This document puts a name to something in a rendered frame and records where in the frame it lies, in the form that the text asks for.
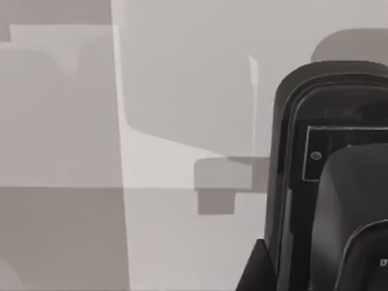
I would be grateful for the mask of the black stapler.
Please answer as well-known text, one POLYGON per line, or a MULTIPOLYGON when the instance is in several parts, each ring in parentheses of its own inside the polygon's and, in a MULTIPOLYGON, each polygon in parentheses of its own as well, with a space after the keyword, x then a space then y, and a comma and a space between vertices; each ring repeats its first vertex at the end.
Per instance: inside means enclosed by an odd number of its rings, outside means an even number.
POLYGON ((388 65, 289 73, 269 166, 263 291, 388 291, 388 65))

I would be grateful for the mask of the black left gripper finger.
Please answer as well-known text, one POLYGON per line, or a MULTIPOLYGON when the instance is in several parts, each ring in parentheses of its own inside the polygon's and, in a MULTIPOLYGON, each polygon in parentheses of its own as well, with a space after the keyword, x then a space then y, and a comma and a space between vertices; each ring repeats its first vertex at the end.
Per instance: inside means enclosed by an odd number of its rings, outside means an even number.
POLYGON ((276 273, 265 240, 257 239, 235 291, 276 291, 276 273))

